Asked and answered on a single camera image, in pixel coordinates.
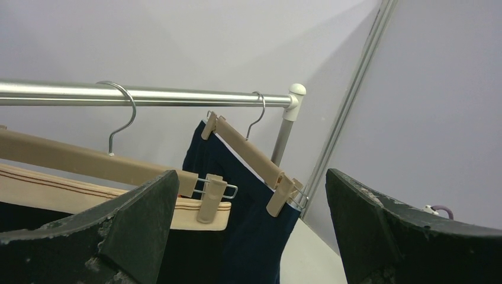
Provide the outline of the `black underwear white waistband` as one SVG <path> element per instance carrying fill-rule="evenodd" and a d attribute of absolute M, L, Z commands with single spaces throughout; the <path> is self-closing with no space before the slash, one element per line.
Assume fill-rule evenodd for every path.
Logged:
<path fill-rule="evenodd" d="M 1 231 L 38 229 L 125 192 L 2 164 Z M 218 282 L 231 205 L 222 202 L 210 224 L 195 220 L 201 205 L 200 200 L 177 199 L 157 283 Z"/>

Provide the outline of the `navy orange underwear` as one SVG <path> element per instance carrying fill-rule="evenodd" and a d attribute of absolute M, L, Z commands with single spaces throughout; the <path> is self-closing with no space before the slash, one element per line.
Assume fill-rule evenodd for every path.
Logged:
<path fill-rule="evenodd" d="M 277 217 L 266 205 L 272 191 L 214 134 L 201 137 L 206 123 L 194 131 L 182 168 L 200 176 L 215 174 L 238 187 L 223 231 L 223 263 L 217 283 L 279 283 L 281 257 L 300 216 L 284 205 Z"/>

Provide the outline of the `aluminium frame rail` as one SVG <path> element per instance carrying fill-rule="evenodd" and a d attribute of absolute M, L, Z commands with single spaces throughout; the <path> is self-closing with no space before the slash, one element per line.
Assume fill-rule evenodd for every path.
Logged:
<path fill-rule="evenodd" d="M 395 6 L 398 1 L 382 1 L 378 12 L 373 21 L 370 32 L 366 38 L 365 44 L 361 51 L 361 56 L 357 65 L 351 75 L 350 81 L 343 93 L 342 100 L 339 103 L 336 116 L 333 120 L 332 126 L 328 132 L 324 146 L 321 150 L 316 165 L 312 174 L 307 182 L 306 194 L 304 201 L 304 209 L 300 215 L 303 220 L 307 215 L 308 209 L 311 206 L 311 201 L 314 200 L 314 195 L 317 188 L 320 186 L 324 173 L 328 168 L 329 161 L 334 153 L 335 145 L 341 135 L 343 124 L 345 123 L 351 106 L 358 94 L 365 73 L 372 60 L 376 47 L 380 41 L 382 33 L 385 31 L 389 19 L 392 16 Z"/>

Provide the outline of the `horizontal metal rack bar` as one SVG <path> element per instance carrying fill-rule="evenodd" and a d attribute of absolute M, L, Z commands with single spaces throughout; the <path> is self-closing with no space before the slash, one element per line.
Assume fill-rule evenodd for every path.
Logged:
<path fill-rule="evenodd" d="M 138 107 L 268 107 L 283 108 L 296 118 L 305 86 L 295 83 L 286 95 L 201 91 L 141 86 L 113 82 L 57 83 L 1 79 L 2 106 L 123 107 L 134 101 Z"/>

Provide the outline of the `right metal rack pole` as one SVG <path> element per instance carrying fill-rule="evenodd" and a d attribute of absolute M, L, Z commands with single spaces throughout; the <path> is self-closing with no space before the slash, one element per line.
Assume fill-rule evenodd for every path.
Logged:
<path fill-rule="evenodd" d="M 286 119 L 282 120 L 276 143 L 271 155 L 271 161 L 277 166 L 281 164 L 293 124 L 293 121 L 288 121 Z"/>

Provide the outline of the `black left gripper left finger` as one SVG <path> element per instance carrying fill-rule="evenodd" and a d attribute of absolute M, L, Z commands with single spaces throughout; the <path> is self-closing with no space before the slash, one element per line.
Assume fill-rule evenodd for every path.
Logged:
<path fill-rule="evenodd" d="M 1 282 L 155 283 L 178 189 L 169 170 L 73 215 L 1 203 Z"/>

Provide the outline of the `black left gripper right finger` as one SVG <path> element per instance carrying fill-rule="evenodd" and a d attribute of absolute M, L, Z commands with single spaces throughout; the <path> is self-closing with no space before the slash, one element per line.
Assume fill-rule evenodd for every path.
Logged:
<path fill-rule="evenodd" d="M 500 283 L 501 231 L 449 220 L 337 169 L 326 195 L 348 283 Z"/>

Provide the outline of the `wooden clip hanger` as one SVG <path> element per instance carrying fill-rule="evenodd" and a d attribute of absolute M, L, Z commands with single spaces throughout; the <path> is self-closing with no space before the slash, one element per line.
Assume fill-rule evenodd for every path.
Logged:
<path fill-rule="evenodd" d="M 113 138 L 124 129 L 120 127 L 110 134 L 107 153 L 3 129 L 1 158 L 128 185 L 141 185 L 168 170 L 166 166 L 116 156 L 112 150 Z M 224 230 L 231 203 L 221 199 L 229 184 L 217 175 L 203 179 L 179 169 L 176 173 L 181 199 L 176 203 L 172 228 Z"/>
<path fill-rule="evenodd" d="M 284 108 L 282 119 L 293 122 L 297 120 L 306 94 L 306 87 L 300 83 L 294 83 L 289 87 L 288 96 L 291 102 Z M 271 161 L 271 158 L 249 141 L 250 130 L 251 128 L 248 128 L 244 137 L 224 117 L 208 111 L 201 138 L 208 140 L 212 133 L 219 135 L 263 179 L 264 183 L 274 190 L 266 206 L 269 215 L 277 217 L 287 203 L 293 203 L 299 210 L 303 210 L 305 197 L 307 197 L 307 194 L 302 191 L 303 184 L 297 179 L 288 177 L 279 166 Z"/>

